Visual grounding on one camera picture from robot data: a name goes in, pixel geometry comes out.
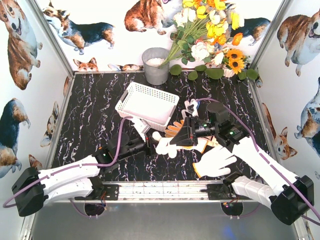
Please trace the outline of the cream knit glove red cuff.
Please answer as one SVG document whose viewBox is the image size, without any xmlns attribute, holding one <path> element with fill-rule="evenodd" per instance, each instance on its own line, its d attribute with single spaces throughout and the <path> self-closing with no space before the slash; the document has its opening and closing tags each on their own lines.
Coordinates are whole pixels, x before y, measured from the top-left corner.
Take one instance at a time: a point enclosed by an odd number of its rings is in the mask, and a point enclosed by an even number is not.
<svg viewBox="0 0 320 240">
<path fill-rule="evenodd" d="M 172 137 L 162 137 L 158 131 L 152 133 L 152 138 L 157 141 L 155 152 L 158 155 L 168 155 L 173 159 L 177 156 L 177 152 L 180 150 L 191 150 L 191 147 L 177 146 L 176 144 L 170 144 Z"/>
</svg>

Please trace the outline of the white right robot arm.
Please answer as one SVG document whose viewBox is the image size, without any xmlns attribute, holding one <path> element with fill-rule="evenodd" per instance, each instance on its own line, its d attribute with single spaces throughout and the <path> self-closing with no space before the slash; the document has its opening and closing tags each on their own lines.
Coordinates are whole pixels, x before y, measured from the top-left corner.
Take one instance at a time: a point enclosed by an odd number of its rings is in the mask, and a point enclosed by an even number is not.
<svg viewBox="0 0 320 240">
<path fill-rule="evenodd" d="M 209 99 L 207 119 L 201 120 L 197 112 L 199 102 L 198 99 L 185 102 L 183 125 L 169 142 L 170 146 L 179 149 L 203 150 L 209 138 L 215 138 L 217 146 L 193 164 L 199 178 L 225 176 L 223 184 L 227 190 L 268 207 L 286 225 L 304 217 L 308 210 L 315 211 L 314 183 L 308 176 L 297 176 L 263 151 L 242 121 L 239 124 L 231 122 L 230 115 L 234 112 L 223 103 Z M 250 166 L 265 183 L 231 172 L 228 166 L 237 158 Z"/>
</svg>

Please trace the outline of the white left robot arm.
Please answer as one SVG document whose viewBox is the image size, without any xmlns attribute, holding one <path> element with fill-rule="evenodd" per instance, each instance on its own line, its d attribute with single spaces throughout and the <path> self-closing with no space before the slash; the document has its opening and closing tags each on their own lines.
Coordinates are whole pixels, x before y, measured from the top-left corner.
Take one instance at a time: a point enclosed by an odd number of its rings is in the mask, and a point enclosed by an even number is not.
<svg viewBox="0 0 320 240">
<path fill-rule="evenodd" d="M 27 168 L 12 186 L 19 216 L 35 214 L 43 206 L 63 200 L 116 200 L 118 185 L 104 185 L 100 174 L 112 172 L 120 161 L 144 153 L 155 154 L 155 140 L 150 134 L 130 139 L 111 138 L 105 146 L 82 160 L 52 169 Z"/>
</svg>

